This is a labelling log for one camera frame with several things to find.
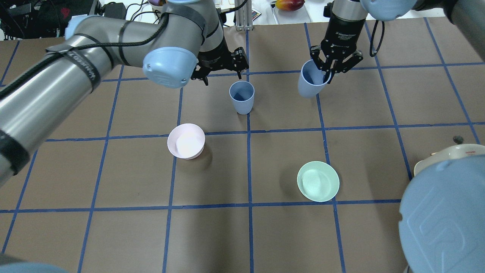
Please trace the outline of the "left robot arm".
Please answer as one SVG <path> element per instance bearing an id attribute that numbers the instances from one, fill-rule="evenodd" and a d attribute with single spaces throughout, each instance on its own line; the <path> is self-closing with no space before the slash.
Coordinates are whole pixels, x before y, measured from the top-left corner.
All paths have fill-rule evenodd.
<path id="1" fill-rule="evenodd" d="M 1 90 L 1 184 L 17 175 L 39 147 L 117 65 L 181 89 L 208 83 L 213 71 L 249 69 L 243 48 L 227 48 L 211 0 L 168 0 L 158 25 L 97 15 L 71 19 L 65 41 Z"/>

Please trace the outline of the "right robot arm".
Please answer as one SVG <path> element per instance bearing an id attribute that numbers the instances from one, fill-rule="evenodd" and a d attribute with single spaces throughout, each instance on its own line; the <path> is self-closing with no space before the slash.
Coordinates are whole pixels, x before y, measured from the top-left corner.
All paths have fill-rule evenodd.
<path id="1" fill-rule="evenodd" d="M 385 23 L 368 67 L 338 74 L 316 96 L 342 273 L 405 267 L 398 207 L 413 167 L 452 145 L 484 141 L 484 64 L 446 17 Z"/>

